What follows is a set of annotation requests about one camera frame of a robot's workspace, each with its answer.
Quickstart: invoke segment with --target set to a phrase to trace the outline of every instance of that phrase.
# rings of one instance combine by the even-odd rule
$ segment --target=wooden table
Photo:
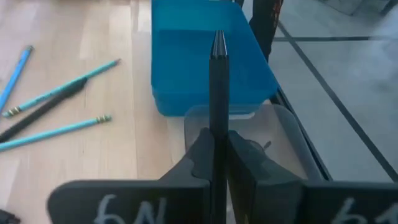
[[[17,138],[102,114],[110,123],[0,153],[0,209],[50,223],[49,193],[75,179],[157,179],[184,155],[183,118],[158,113],[150,87],[150,1],[0,0],[0,87],[35,47],[5,109],[104,63],[111,70]],[[10,120],[0,131],[32,110]]]

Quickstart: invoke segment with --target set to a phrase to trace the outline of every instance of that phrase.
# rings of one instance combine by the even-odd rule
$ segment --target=black pencil
[[[39,109],[35,110],[30,115],[26,116],[24,119],[20,120],[18,123],[13,125],[11,128],[7,129],[5,132],[0,134],[0,143],[8,141],[10,138],[14,137],[17,133],[22,131],[28,125],[32,124],[34,121],[38,120],[46,112],[50,111],[52,108],[61,103],[64,99],[69,98],[79,91],[81,91],[86,85],[87,78],[82,78],[72,83],[66,89],[64,89],[59,94],[55,95],[50,101],[41,106]]]
[[[228,140],[229,60],[224,32],[216,31],[209,59],[210,131],[215,139],[211,216],[226,221],[226,145]]]

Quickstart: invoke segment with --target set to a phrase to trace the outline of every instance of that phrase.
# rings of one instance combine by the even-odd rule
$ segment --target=blue pencil
[[[0,96],[0,111],[2,111],[2,109],[4,108],[4,105],[7,103],[8,96],[10,95],[12,89],[14,88],[15,84],[17,83],[19,75],[21,74],[22,69],[24,69],[26,61],[29,58],[29,55],[32,50],[33,50],[33,46],[29,45],[22,52],[21,59],[19,59],[18,65],[15,68],[14,73],[12,74],[6,88],[4,89],[2,95]]]
[[[95,75],[98,75],[99,73],[104,72],[104,71],[116,66],[119,63],[119,61],[120,61],[120,59],[117,59],[117,60],[114,60],[114,61],[112,61],[110,63],[107,63],[106,65],[102,65],[99,68],[97,68],[97,69],[95,69],[95,70],[93,70],[93,71],[91,71],[89,73],[86,73],[86,74],[84,74],[84,75],[82,75],[82,76],[80,76],[78,78],[75,78],[74,80],[72,80],[72,81],[70,81],[70,82],[68,82],[66,84],[58,86],[55,89],[44,93],[43,95],[40,95],[40,96],[38,96],[38,97],[36,97],[36,98],[34,98],[32,100],[29,100],[28,102],[26,102],[24,104],[21,104],[19,106],[16,106],[13,109],[10,109],[10,110],[6,111],[2,115],[4,117],[6,117],[6,118],[10,118],[10,117],[12,117],[14,115],[17,115],[21,111],[27,110],[27,109],[37,105],[38,103],[40,103],[40,102],[52,97],[53,95],[60,93],[62,90],[66,89],[66,87],[68,87],[69,85],[71,85],[72,83],[74,83],[74,82],[76,82],[78,80],[81,80],[82,78],[87,78],[87,79],[92,78]]]
[[[0,152],[5,151],[7,149],[11,149],[13,147],[22,146],[22,145],[29,144],[32,142],[51,138],[53,136],[57,136],[60,134],[65,134],[65,133],[68,133],[71,131],[76,131],[78,129],[87,128],[87,127],[90,127],[95,124],[101,124],[101,123],[104,123],[104,122],[107,122],[110,120],[111,120],[111,117],[109,115],[104,115],[104,116],[100,116],[95,119],[89,119],[87,121],[83,121],[83,122],[80,122],[77,124],[71,124],[71,125],[56,129],[56,130],[45,131],[43,133],[35,134],[35,135],[27,137],[27,138],[16,139],[13,141],[1,143],[0,144]]]

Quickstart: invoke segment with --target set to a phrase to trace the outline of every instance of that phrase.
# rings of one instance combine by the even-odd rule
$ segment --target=pencil
[[[16,139],[13,141],[8,141],[0,144],[0,152],[5,151],[7,149],[12,149],[13,147],[22,146],[25,144],[30,144],[36,141],[41,141],[43,139],[51,138],[60,134],[69,133],[71,131],[76,131],[79,129],[87,128],[95,124],[101,124],[107,121],[110,121],[111,117],[109,115],[104,115],[97,117],[95,119],[89,119],[87,121],[83,121],[77,124],[71,124],[59,129],[55,129],[52,131],[46,131],[43,133],[35,134],[33,136],[29,136],[22,139]]]
[[[226,145],[228,140],[229,59],[224,32],[216,31],[209,59],[210,132],[215,142],[211,193],[211,219],[225,223]]]
[[[87,78],[83,78],[81,80],[72,83],[66,89],[57,94],[54,98],[48,101],[46,104],[41,106],[39,109],[35,110],[30,115],[26,116],[24,119],[20,120],[17,124],[13,125],[11,128],[7,129],[5,132],[0,134],[0,143],[8,141],[10,138],[14,137],[24,128],[28,127],[28,125],[32,124],[34,121],[37,121],[41,116],[43,116],[46,112],[50,111],[52,108],[57,106],[63,100],[72,97],[81,91],[86,85]]]
[[[15,84],[17,83],[19,75],[21,74],[22,69],[24,69],[26,61],[29,58],[32,50],[33,50],[33,46],[29,45],[22,52],[21,59],[19,59],[19,62],[17,64],[17,67],[14,70],[14,73],[11,75],[11,78],[10,78],[6,88],[4,89],[2,95],[0,96],[0,111],[2,111],[2,109],[4,108],[4,105],[7,103],[8,97],[9,97],[12,89],[14,88]]]
[[[55,89],[44,93],[43,95],[40,95],[40,96],[38,96],[38,97],[36,97],[36,98],[34,98],[32,100],[29,100],[28,102],[26,102],[24,104],[21,104],[19,106],[16,106],[13,109],[10,109],[10,110],[6,111],[2,115],[4,117],[6,117],[6,118],[10,118],[12,116],[15,116],[16,114],[19,114],[21,111],[27,110],[27,109],[37,105],[38,103],[50,98],[51,96],[53,96],[53,95],[55,95],[57,93],[60,93],[62,90],[64,90],[66,87],[68,87],[69,85],[71,85],[72,83],[74,83],[77,80],[80,80],[82,78],[87,78],[87,79],[92,78],[95,75],[98,75],[101,72],[104,72],[104,71],[116,66],[119,63],[119,61],[120,61],[120,59],[117,59],[117,60],[114,60],[114,61],[112,61],[110,63],[102,65],[99,68],[94,69],[93,71],[91,71],[89,73],[86,73],[86,74],[84,74],[84,75],[82,75],[82,76],[80,76],[78,78],[75,78],[74,80],[72,80],[72,81],[70,81],[70,82],[68,82],[66,84],[58,86]]]

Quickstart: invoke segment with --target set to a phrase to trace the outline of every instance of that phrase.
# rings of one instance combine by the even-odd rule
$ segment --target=blue plastic container
[[[230,104],[260,105],[278,84],[241,8],[233,2],[152,2],[152,94],[165,116],[208,105],[208,63],[216,30],[229,54]]]

